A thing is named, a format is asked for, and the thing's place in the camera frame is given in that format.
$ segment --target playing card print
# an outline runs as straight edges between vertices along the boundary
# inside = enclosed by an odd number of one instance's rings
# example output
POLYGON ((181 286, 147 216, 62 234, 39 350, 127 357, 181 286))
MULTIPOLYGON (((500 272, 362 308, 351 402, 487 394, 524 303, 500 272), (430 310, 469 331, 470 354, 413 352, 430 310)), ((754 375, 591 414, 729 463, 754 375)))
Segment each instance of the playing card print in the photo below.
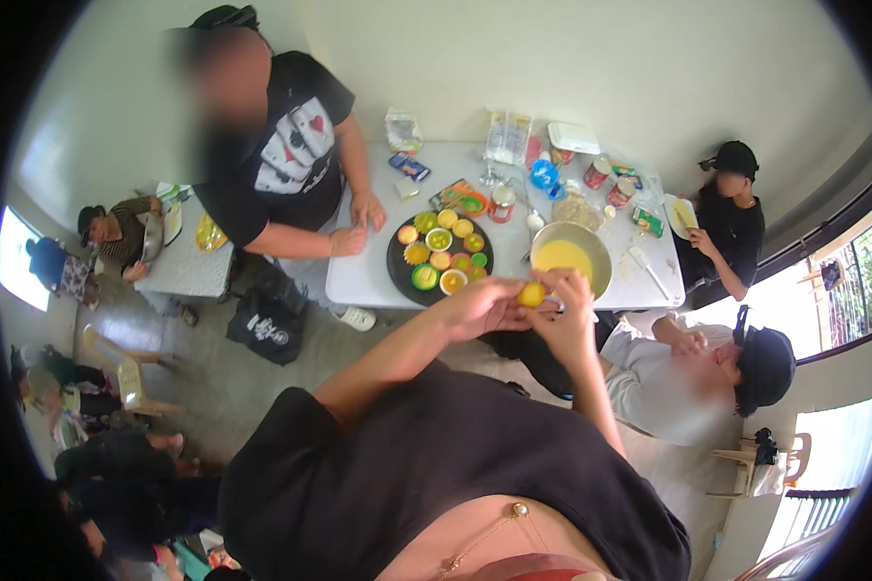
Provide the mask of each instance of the playing card print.
POLYGON ((323 157, 336 143, 333 122, 320 104, 320 99, 314 97, 300 107, 295 107, 291 110, 291 120, 315 156, 323 157))
POLYGON ((303 166, 294 158, 294 154, 284 145, 280 135, 277 133, 272 135, 271 139, 268 140, 265 149, 262 150, 261 157, 276 170, 297 181, 305 180, 311 172, 311 167, 303 166))
POLYGON ((329 169, 329 152, 336 144, 333 123, 320 99, 314 97, 275 124, 275 132, 261 151, 256 176, 259 192, 300 193, 315 186, 329 169), (326 157, 326 165, 315 162, 326 157))

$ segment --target black bag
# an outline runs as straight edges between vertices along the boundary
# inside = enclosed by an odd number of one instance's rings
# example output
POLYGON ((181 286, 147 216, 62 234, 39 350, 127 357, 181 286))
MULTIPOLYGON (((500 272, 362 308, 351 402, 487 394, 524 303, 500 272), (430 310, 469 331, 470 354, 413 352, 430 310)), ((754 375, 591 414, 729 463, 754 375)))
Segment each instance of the black bag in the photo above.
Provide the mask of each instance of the black bag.
POLYGON ((286 366, 300 354, 306 318, 303 309, 290 308, 283 297, 272 296, 255 285, 239 299, 226 338, 286 366))

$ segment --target gold necklace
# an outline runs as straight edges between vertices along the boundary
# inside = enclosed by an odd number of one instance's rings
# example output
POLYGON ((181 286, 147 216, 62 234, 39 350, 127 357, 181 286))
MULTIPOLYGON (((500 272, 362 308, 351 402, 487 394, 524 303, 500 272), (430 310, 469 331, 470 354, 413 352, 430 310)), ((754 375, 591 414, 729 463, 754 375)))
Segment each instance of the gold necklace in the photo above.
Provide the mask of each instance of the gold necklace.
POLYGON ((462 560, 465 559, 465 557, 467 557, 468 554, 470 554, 472 551, 474 551, 478 547, 478 545, 480 545, 484 541, 487 541, 489 536, 493 535, 494 533, 496 533, 500 529, 504 528, 504 525, 507 524, 508 522, 510 522, 511 520, 516 520, 516 519, 520 519, 520 518, 524 518, 524 519, 527 519, 530 521, 530 524, 533 525, 533 530, 536 531, 536 536, 539 537, 539 540, 543 544, 543 549, 546 550, 546 552, 549 552, 549 548, 546 546, 546 541, 543 540, 543 535, 540 534, 539 529, 536 528, 536 523, 533 522, 533 519, 530 518, 529 506, 523 504, 523 502, 515 502, 511 506, 511 514, 507 517, 504 517, 498 524, 495 525, 495 527, 493 529, 491 529, 483 537, 481 537, 480 539, 475 541, 475 543, 473 545, 471 545, 470 547, 468 547, 465 551, 463 551, 461 555, 459 555, 458 557, 455 557, 452 560, 452 562, 449 564, 449 566, 446 568, 446 570, 442 572, 442 575, 440 575, 439 577, 436 578, 436 581, 442 581, 442 579, 444 579, 446 577, 446 575, 449 575, 455 569, 458 569, 459 567, 461 567, 462 560))

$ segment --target striped shirt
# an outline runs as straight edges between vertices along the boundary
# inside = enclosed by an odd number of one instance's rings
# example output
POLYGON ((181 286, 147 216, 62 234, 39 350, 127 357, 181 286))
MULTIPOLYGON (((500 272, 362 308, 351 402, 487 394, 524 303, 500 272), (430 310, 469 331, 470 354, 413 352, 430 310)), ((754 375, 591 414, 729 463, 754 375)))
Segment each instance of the striped shirt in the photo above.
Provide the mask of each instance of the striped shirt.
POLYGON ((109 210, 109 213, 115 215, 116 221, 120 223, 123 238, 97 245, 97 256, 104 264, 116 266, 122 273, 126 267, 133 266, 142 258, 145 226, 136 215, 148 212, 150 209, 151 196, 142 196, 123 200, 109 210))

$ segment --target white sneaker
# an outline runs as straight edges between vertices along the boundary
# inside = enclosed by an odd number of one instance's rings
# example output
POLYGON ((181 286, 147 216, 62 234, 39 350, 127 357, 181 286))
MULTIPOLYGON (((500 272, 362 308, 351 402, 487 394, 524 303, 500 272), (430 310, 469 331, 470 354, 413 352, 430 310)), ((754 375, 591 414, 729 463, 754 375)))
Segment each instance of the white sneaker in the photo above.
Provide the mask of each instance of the white sneaker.
POLYGON ((335 313, 333 316, 339 321, 345 322, 356 331, 362 331, 363 333, 370 331, 374 327, 375 321, 377 321, 371 310, 359 307, 346 308, 346 312, 341 317, 338 317, 335 313))

